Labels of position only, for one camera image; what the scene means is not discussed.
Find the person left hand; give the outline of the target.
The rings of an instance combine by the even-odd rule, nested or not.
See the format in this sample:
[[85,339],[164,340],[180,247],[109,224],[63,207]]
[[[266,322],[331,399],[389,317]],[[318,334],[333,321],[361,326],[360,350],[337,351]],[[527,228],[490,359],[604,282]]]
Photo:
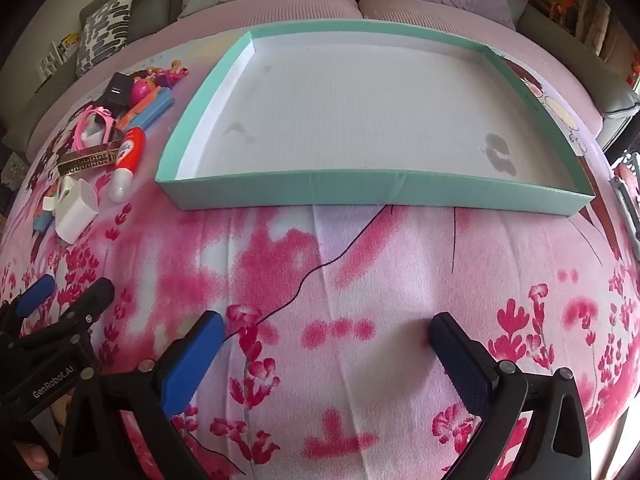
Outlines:
[[41,446],[25,443],[17,443],[15,446],[31,471],[42,471],[49,466],[49,457]]

